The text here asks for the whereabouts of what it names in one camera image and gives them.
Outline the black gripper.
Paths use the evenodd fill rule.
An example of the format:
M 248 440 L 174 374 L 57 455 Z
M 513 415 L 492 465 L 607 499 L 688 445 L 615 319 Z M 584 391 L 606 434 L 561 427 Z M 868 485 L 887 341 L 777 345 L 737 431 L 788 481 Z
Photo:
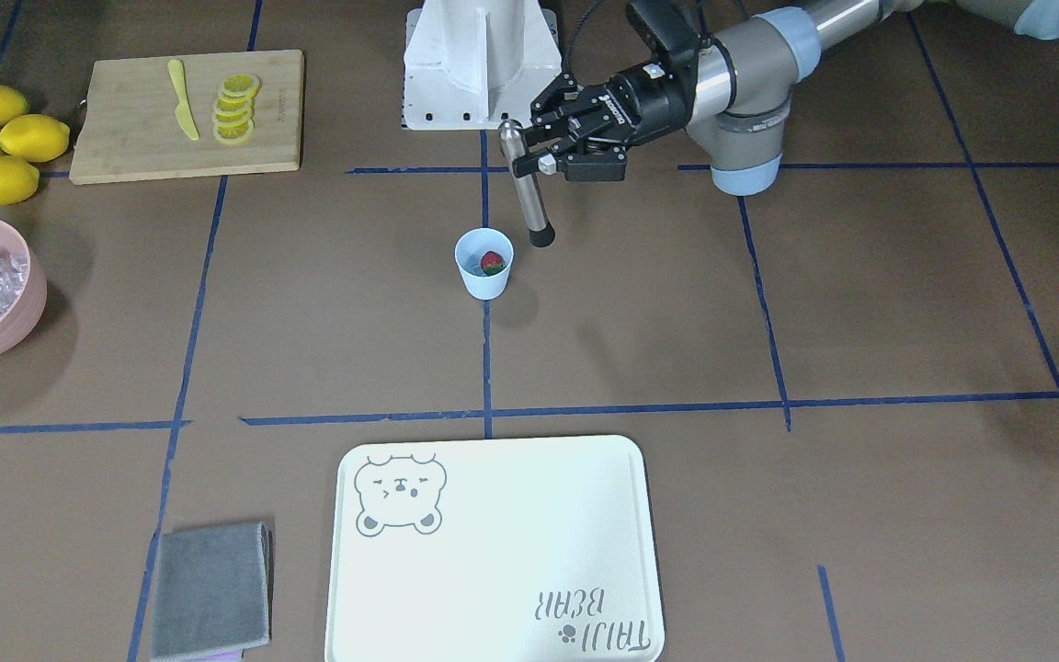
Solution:
M 591 86 L 570 73 L 556 76 L 530 104 L 526 141 L 511 143 L 513 177 L 558 175 L 570 183 L 625 180 L 625 148 L 689 125 L 697 72 L 695 64 L 644 62 Z M 613 147 L 605 151 L 571 150 L 609 145 Z

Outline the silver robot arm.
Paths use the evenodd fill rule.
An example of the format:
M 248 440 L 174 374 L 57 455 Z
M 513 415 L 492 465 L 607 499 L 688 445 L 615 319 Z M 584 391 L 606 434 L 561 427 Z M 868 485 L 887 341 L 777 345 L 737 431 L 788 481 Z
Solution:
M 791 92 L 824 51 L 916 1 L 808 1 L 700 32 L 671 1 L 630 1 L 647 62 L 584 86 L 564 68 L 530 104 L 530 126 L 503 129 L 516 179 L 560 175 L 613 183 L 631 148 L 684 131 L 708 155 L 715 186 L 749 196 L 773 184 Z

